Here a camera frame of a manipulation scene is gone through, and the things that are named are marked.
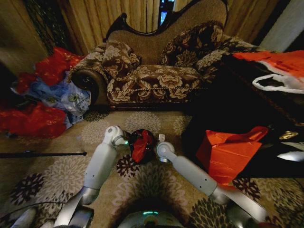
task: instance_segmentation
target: black stick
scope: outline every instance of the black stick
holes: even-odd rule
[[[34,158],[34,157],[53,157],[53,156],[86,156],[86,152],[82,153],[32,153],[32,151],[24,153],[0,153],[0,158]]]

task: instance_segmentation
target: green light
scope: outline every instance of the green light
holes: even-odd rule
[[[151,215],[151,214],[158,215],[158,212],[157,211],[146,211],[143,213],[143,215]]]

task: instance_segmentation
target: floral upholstery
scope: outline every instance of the floral upholstery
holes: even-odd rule
[[[263,51],[263,49],[246,43],[239,38],[223,35],[222,41],[218,48],[197,61],[194,68],[200,74],[202,74],[208,82],[212,82],[216,76],[216,72],[220,68],[220,63],[223,56],[236,52],[258,51]]]
[[[111,78],[102,65],[104,54],[105,44],[96,46],[91,53],[89,53],[84,59],[82,59],[74,68],[69,71],[69,81],[72,80],[72,76],[76,71],[85,69],[99,74],[108,84]]]
[[[112,104],[187,102],[208,86],[192,67],[142,65],[125,80],[112,78],[107,94]]]
[[[207,43],[206,48],[202,45],[204,47],[201,51],[195,52],[195,61],[190,57],[182,58],[179,56],[183,53],[194,52],[195,47],[190,47],[190,45],[190,49],[186,49],[188,42],[193,41],[193,38],[187,38],[187,34],[190,32],[185,32],[176,38],[181,44],[184,43],[181,46],[174,46],[172,55],[171,52],[167,53],[168,48],[172,47],[172,43],[164,49],[162,56],[169,58],[167,58],[167,62],[163,61],[162,64],[174,62],[174,66],[138,66],[140,57],[136,56],[129,46],[117,41],[109,41],[107,46],[97,46],[92,53],[79,62],[71,70],[70,76],[81,69],[96,72],[98,74],[96,77],[103,77],[106,84],[106,94],[100,93],[99,96],[107,96],[108,102],[111,104],[188,102],[206,90],[213,79],[217,77],[224,55],[262,50],[260,47],[248,44],[238,38],[222,36],[219,25],[214,25],[212,28],[207,26],[204,31],[207,30],[213,41]],[[208,51],[209,48],[215,46],[217,46],[216,49]]]
[[[177,67],[192,67],[218,46],[223,25],[209,21],[182,32],[164,48],[159,63]]]
[[[128,77],[133,69],[140,65],[141,58],[125,43],[110,40],[106,44],[103,67],[111,77]]]

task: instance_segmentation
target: window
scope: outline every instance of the window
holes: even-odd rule
[[[158,27],[164,22],[168,11],[173,10],[174,0],[160,0],[158,12]]]

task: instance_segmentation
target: red object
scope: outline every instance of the red object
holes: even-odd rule
[[[20,73],[19,79],[18,79],[18,84],[16,86],[16,91],[19,94],[22,94],[26,92],[30,84],[34,81],[36,81],[37,76],[33,74],[28,74],[28,73]]]
[[[196,153],[208,174],[220,184],[229,184],[248,164],[262,143],[257,142],[268,132],[255,127],[245,134],[207,130]]]
[[[145,157],[147,144],[153,144],[153,138],[147,130],[142,131],[142,136],[142,138],[138,138],[133,144],[132,159],[136,163],[139,163]]]
[[[234,57],[247,61],[265,61],[273,67],[286,71],[296,77],[304,77],[304,50],[270,53],[262,51],[257,53],[235,53]]]
[[[26,109],[0,109],[0,130],[17,135],[38,138],[55,138],[65,129],[66,114],[42,103],[31,104]]]
[[[62,81],[64,72],[75,66],[82,57],[60,47],[54,48],[54,54],[36,63],[35,74],[52,86]]]

